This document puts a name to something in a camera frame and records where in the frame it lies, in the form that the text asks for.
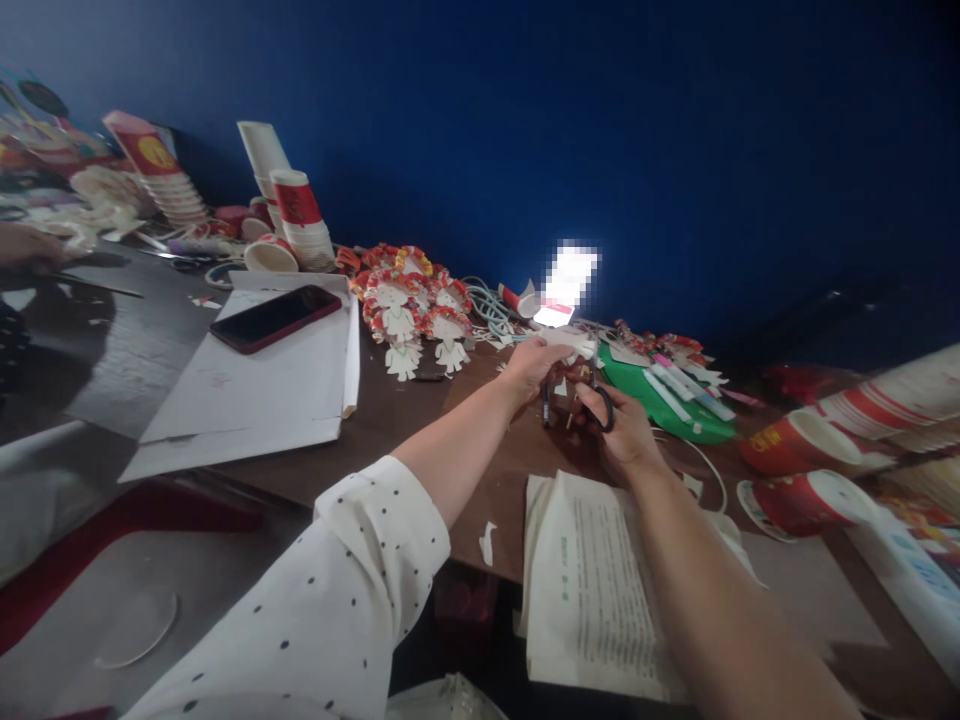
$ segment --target person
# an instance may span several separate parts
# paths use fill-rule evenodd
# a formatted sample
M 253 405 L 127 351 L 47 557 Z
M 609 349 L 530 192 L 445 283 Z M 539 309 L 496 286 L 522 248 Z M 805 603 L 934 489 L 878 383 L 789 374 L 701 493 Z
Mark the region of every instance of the person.
M 0 269 L 49 275 L 65 260 L 60 241 L 21 223 L 0 222 Z M 30 341 L 23 316 L 0 298 L 0 412 L 16 387 Z
M 383 717 L 393 648 L 449 555 L 448 529 L 511 418 L 573 352 L 518 345 L 495 380 L 323 493 L 314 522 L 125 717 Z M 641 405 L 606 389 L 603 449 L 633 491 L 664 630 L 703 715 L 859 717 L 669 469 Z M 581 384 L 583 406 L 606 419 Z

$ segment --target green paper plate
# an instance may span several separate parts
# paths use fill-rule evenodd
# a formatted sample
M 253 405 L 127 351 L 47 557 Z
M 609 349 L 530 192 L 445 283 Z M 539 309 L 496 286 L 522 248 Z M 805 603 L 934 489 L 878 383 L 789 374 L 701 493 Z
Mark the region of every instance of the green paper plate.
M 690 425 L 682 422 L 647 382 L 643 376 L 643 368 L 614 360 L 610 356 L 610 346 L 607 343 L 600 345 L 600 359 L 604 362 L 603 372 L 610 384 L 643 403 L 647 417 L 671 435 L 700 445 L 717 445 L 733 437 L 732 422 L 724 422 L 696 402 L 684 402 L 676 398 L 683 409 L 693 417 Z M 694 432 L 697 424 L 700 426 L 699 433 Z

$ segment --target black scissors handle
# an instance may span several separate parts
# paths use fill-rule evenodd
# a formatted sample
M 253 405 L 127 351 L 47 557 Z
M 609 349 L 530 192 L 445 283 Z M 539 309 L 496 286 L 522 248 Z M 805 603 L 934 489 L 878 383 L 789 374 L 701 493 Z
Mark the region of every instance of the black scissors handle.
M 593 411 L 590 408 L 588 408 L 586 405 L 584 405 L 583 409 L 587 411 L 587 415 L 589 415 L 593 419 L 593 421 L 597 424 L 597 427 L 600 428 L 600 432 L 605 432 L 605 433 L 610 432 L 611 430 L 613 430 L 613 421 L 614 421 L 613 400 L 610 399 L 610 393 L 608 393 L 599 385 L 595 386 L 593 390 L 594 392 L 598 393 L 600 397 L 603 398 L 603 404 L 606 406 L 606 411 L 607 411 L 606 424 L 600 422 L 600 418 L 594 415 Z

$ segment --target white polka dot sleeve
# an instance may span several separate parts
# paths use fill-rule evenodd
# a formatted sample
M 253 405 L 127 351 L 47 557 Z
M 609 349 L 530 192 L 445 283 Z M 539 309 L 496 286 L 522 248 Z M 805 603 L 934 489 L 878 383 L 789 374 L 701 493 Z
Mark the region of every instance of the white polka dot sleeve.
M 383 717 L 393 649 L 450 554 L 446 526 L 391 456 L 321 495 L 314 518 L 125 718 Z

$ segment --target red smartphone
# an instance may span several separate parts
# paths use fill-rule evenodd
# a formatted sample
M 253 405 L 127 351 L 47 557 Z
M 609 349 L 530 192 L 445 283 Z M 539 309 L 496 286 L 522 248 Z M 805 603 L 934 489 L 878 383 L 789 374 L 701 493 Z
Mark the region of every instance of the red smartphone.
M 304 285 L 262 305 L 217 320 L 210 326 L 210 334 L 241 355 L 252 355 L 336 312 L 342 304 L 340 298 L 323 288 Z

